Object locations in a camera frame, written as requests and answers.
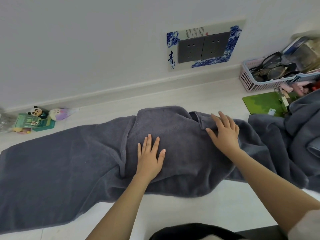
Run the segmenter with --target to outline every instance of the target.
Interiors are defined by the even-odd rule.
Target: hand
[[[214,145],[222,151],[224,155],[229,157],[228,155],[234,151],[240,150],[238,142],[240,129],[229,116],[224,115],[221,111],[219,111],[219,115],[221,116],[221,119],[214,114],[211,114],[211,118],[218,127],[218,136],[216,136],[212,129],[206,128],[206,131],[211,137]]]
[[[160,137],[157,137],[153,147],[151,140],[152,138],[149,134],[148,137],[144,139],[142,149],[141,144],[138,144],[138,166],[136,175],[144,178],[148,183],[160,173],[166,155],[166,150],[163,149],[157,160],[156,156]]]

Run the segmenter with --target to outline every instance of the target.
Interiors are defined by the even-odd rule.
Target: baseboard
[[[185,75],[143,82],[120,88],[65,97],[57,100],[39,102],[37,105],[47,110],[56,108],[79,108],[94,104],[143,96],[151,93],[158,93],[235,78],[239,76],[239,73],[240,65],[231,65],[228,67],[215,68],[200,72],[198,71]],[[30,104],[27,106],[8,109],[5,112],[9,114],[25,113],[28,112],[33,106],[34,104]]]

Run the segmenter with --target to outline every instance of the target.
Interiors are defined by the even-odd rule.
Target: green mat
[[[295,93],[289,93],[293,100],[296,100]],[[267,92],[242,98],[250,114],[270,114],[284,117],[285,112],[282,108],[276,92]]]

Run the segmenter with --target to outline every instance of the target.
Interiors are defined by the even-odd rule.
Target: blue and white floral decoration
[[[230,33],[229,41],[228,41],[228,44],[226,45],[226,49],[224,51],[223,56],[209,58],[209,59],[206,59],[206,60],[199,60],[199,61],[195,62],[191,66],[191,68],[202,67],[202,66],[207,66],[207,65],[212,65],[212,64],[217,64],[217,63],[222,63],[222,62],[229,61],[230,57],[231,57],[231,54],[232,54],[232,52],[233,52],[233,50],[234,50],[234,48],[235,48],[235,46],[237,44],[237,41],[238,41],[238,39],[240,37],[240,34],[242,32],[242,29],[240,29],[238,25],[232,26],[230,29],[231,29],[231,33]]]
[[[178,38],[179,32],[170,32],[167,33],[167,46],[170,48],[173,45],[177,45],[180,39]]]

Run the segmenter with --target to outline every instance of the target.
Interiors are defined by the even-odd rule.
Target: power outlet
[[[223,56],[231,32],[205,36],[201,60]]]
[[[201,60],[205,37],[178,42],[178,63]]]

